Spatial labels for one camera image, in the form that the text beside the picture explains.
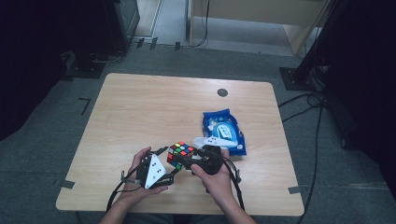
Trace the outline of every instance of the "blue plastic bag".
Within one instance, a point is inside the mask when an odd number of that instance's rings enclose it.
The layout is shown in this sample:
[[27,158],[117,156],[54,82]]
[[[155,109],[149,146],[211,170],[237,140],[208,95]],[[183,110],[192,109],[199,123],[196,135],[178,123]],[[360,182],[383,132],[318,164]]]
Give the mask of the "blue plastic bag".
[[217,137],[232,142],[227,147],[230,156],[247,155],[245,136],[238,126],[238,122],[231,115],[230,109],[217,112],[204,112],[203,131],[205,137]]

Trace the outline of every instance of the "person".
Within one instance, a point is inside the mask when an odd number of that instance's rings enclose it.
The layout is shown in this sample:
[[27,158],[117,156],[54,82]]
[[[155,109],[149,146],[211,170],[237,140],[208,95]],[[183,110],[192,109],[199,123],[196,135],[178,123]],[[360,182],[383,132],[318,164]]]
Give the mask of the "person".
[[[146,152],[150,150],[151,147],[146,147],[134,155],[132,166],[129,169],[128,173],[140,164],[141,160],[145,157]],[[227,159],[229,158],[228,150],[223,149],[221,151],[221,154],[223,157]],[[224,164],[221,166],[219,172],[215,175],[208,175],[200,166],[196,164],[193,164],[191,166],[191,169],[199,178],[201,178],[204,187],[207,188],[208,192],[213,197],[216,205],[221,209],[229,223],[256,223],[254,219],[239,206],[238,202],[233,196],[230,173]],[[135,177],[136,175],[134,173],[129,178],[135,179]],[[168,186],[160,186],[155,189],[138,189],[139,187],[139,184],[127,182],[124,185],[123,190],[136,190],[123,191],[120,194],[120,197],[113,203],[110,210],[106,213],[100,223],[123,223],[125,217],[128,214],[128,211],[133,206],[135,206],[150,195],[159,194],[168,189]],[[168,223],[173,223],[172,218],[168,218],[168,221]]]

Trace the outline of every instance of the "desk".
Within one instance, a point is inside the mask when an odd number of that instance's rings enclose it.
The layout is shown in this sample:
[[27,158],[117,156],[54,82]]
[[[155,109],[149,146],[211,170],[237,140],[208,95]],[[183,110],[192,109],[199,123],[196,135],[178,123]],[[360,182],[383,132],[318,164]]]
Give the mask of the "desk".
[[[228,91],[218,96],[218,89]],[[233,158],[251,215],[299,216],[304,207],[270,83],[189,77],[110,74],[99,93],[66,180],[60,210],[106,211],[120,173],[143,147],[153,150],[202,136],[204,111],[230,108],[244,132],[247,156]],[[168,172],[173,167],[160,160]],[[201,180],[182,170],[169,190],[147,197],[137,213],[221,214]]]
[[[190,45],[194,17],[205,17],[208,0],[191,0]],[[212,0],[209,18],[283,24],[291,49],[297,54],[320,24],[332,0]]]

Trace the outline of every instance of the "person's right hand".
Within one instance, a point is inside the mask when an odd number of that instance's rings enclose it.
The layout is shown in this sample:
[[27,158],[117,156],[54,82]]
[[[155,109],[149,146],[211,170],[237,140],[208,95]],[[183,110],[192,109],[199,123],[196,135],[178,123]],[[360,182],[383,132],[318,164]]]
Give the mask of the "person's right hand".
[[[224,158],[230,158],[228,150],[222,149],[221,155]],[[208,175],[197,164],[193,164],[191,169],[202,179],[204,187],[207,188],[218,206],[222,206],[230,200],[234,200],[230,172],[224,164],[222,164],[219,172],[215,175]]]

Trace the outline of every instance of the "colorful puzzle cube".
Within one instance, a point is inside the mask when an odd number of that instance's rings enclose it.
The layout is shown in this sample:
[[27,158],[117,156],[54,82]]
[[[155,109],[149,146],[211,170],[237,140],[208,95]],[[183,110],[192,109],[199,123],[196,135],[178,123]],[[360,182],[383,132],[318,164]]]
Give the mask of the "colorful puzzle cube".
[[183,164],[181,164],[181,162],[175,161],[174,156],[178,154],[190,158],[193,152],[193,147],[189,147],[184,142],[178,142],[169,147],[168,158],[166,159],[166,161],[169,162],[171,165],[175,166],[178,170],[181,170]]

